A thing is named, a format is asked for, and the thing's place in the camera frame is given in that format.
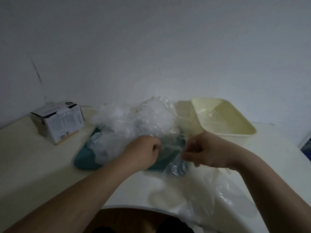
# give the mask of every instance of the right hand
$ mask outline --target right hand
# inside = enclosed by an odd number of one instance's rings
[[[244,150],[239,145],[205,131],[187,141],[181,158],[193,162],[196,167],[203,164],[236,170]]]

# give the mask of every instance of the packaging material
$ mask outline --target packaging material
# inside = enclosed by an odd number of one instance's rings
[[[182,130],[178,124],[181,118],[167,99],[158,97],[140,104],[103,105],[93,121],[101,132],[90,137],[87,144],[98,164],[104,165],[119,156],[129,142],[141,135],[161,140],[158,160],[182,150],[179,142]]]
[[[193,163],[182,160],[178,155],[164,170],[162,177],[166,180],[173,180],[175,185],[185,186],[186,180],[191,180],[189,172],[191,166],[195,168]],[[251,218],[257,215],[258,210],[255,204],[218,168],[204,167],[203,185],[205,193],[201,198],[196,188],[187,188],[189,197],[186,204],[180,208],[178,216],[188,225],[215,230],[216,226],[212,225],[211,218],[214,214],[216,199],[239,215]]]
[[[78,104],[63,101],[48,104],[29,114],[41,136],[59,144],[84,127],[81,108]]]

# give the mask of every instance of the beige plastic tray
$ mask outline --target beige plastic tray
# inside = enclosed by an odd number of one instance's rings
[[[241,138],[256,133],[254,126],[227,100],[197,97],[191,99],[191,104],[193,135],[206,130],[241,144]]]

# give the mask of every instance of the white table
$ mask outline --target white table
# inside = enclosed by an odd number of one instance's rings
[[[90,174],[72,165],[77,152],[94,129],[91,108],[83,107],[85,127],[59,145],[38,135],[30,118],[22,118],[0,130],[0,231],[53,196]],[[257,134],[244,147],[266,161],[308,204],[311,204],[311,163],[273,125],[253,124]],[[138,172],[125,180],[103,208],[134,207],[176,215],[187,191],[204,191],[204,166],[191,167],[193,182],[183,190],[161,178],[158,172]],[[228,175],[246,194],[236,172]],[[216,202],[212,218],[223,232],[267,232],[259,214],[241,216]]]

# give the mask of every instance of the clear plastic wrap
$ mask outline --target clear plastic wrap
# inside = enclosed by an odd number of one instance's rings
[[[90,137],[87,145],[95,153],[95,162],[104,165],[119,156],[135,138],[151,135],[161,140],[158,160],[162,160],[182,150],[178,141],[182,139],[178,125],[181,121],[174,104],[160,97],[140,104],[103,105],[93,118],[101,132]]]
[[[255,204],[218,168],[207,166],[203,169],[200,168],[200,170],[204,170],[204,173],[200,172],[200,177],[196,176],[196,178],[192,177],[191,169],[195,169],[193,163],[182,160],[178,155],[162,174],[164,179],[174,180],[175,185],[179,186],[187,185],[186,180],[195,182],[196,179],[203,176],[200,185],[204,185],[204,188],[201,188],[200,193],[198,193],[198,188],[191,188],[191,186],[187,188],[187,202],[178,212],[178,216],[182,221],[189,225],[201,226],[207,230],[214,229],[215,226],[210,226],[210,219],[214,214],[216,199],[240,215],[246,217],[256,216],[258,210]]]

